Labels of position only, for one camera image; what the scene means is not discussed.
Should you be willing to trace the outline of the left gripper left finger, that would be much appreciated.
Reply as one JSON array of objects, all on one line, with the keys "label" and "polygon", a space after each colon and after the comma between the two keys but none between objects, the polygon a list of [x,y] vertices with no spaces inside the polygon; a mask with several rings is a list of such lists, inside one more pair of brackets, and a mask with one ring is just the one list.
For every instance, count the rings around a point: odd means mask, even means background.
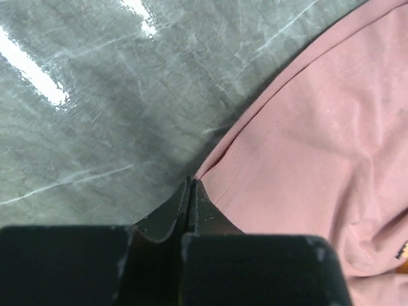
[{"label": "left gripper left finger", "polygon": [[133,225],[1,229],[2,305],[176,305],[191,179]]}]

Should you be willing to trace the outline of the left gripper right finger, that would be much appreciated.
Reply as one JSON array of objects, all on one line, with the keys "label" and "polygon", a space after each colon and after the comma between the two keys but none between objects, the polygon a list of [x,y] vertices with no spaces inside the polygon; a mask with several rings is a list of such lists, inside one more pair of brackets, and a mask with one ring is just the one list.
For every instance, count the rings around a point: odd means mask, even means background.
[{"label": "left gripper right finger", "polygon": [[181,305],[350,305],[336,252],[314,235],[240,231],[194,180],[181,240]]}]

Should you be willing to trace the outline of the pink t shirt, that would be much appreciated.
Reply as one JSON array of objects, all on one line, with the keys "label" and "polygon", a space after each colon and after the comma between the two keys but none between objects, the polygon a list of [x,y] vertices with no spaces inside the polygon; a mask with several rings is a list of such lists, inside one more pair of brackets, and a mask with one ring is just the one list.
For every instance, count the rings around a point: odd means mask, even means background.
[{"label": "pink t shirt", "polygon": [[327,239],[354,305],[406,305],[407,2],[368,1],[320,35],[196,177],[246,233]]}]

